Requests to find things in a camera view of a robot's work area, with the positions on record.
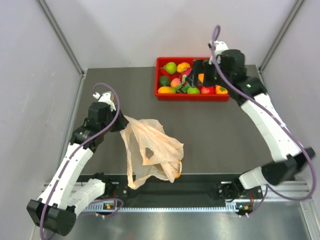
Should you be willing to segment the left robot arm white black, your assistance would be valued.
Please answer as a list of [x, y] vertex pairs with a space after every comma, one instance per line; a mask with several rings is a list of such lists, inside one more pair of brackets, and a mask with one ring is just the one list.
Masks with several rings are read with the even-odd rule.
[[84, 166], [104, 141], [105, 134], [123, 130], [129, 122], [112, 100], [96, 101], [88, 108], [83, 125], [71, 136], [65, 156], [52, 180], [37, 199], [26, 207], [32, 221], [42, 231], [66, 236], [79, 214], [95, 199], [109, 198], [114, 187], [102, 173], [72, 192]]

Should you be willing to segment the translucent banana print plastic bag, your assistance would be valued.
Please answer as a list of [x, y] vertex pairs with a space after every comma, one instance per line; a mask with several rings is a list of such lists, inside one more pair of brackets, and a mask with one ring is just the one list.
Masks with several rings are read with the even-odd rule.
[[184, 144], [168, 136], [156, 119], [134, 119], [120, 131], [125, 145], [128, 186], [136, 190], [150, 177], [174, 183], [183, 169]]

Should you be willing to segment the orange fruit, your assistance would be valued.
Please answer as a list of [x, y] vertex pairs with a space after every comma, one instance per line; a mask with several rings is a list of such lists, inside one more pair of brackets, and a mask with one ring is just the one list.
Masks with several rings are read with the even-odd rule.
[[204, 74], [203, 73], [199, 73], [198, 74], [198, 81], [202, 84], [204, 82]]

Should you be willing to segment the orange fruit taken from bag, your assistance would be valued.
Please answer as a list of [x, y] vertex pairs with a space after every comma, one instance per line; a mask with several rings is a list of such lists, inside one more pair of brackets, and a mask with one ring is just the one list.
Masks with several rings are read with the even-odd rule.
[[185, 70], [189, 69], [191, 66], [188, 62], [182, 62], [176, 66], [176, 71], [178, 73], [183, 73]]

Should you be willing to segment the red strawberry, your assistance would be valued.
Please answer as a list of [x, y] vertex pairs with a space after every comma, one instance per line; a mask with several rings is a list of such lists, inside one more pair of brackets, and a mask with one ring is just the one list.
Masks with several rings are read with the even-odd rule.
[[181, 94], [186, 94], [188, 92], [188, 88], [190, 87], [190, 84], [187, 81], [188, 75], [192, 72], [192, 68], [186, 68], [182, 71], [182, 73], [179, 76], [180, 84], [176, 87], [176, 92]]

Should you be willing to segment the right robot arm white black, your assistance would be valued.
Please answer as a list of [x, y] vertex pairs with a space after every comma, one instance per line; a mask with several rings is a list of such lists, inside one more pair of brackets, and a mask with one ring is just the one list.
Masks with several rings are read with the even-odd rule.
[[307, 166], [306, 156], [312, 159], [315, 151], [311, 147], [301, 150], [289, 137], [289, 130], [260, 79], [247, 75], [245, 56], [240, 50], [224, 50], [216, 61], [219, 70], [209, 59], [195, 59], [187, 82], [195, 87], [203, 75], [203, 86], [225, 88], [255, 124], [272, 157], [271, 162], [241, 174], [233, 185], [234, 194], [245, 198], [255, 187], [277, 186], [292, 179]]

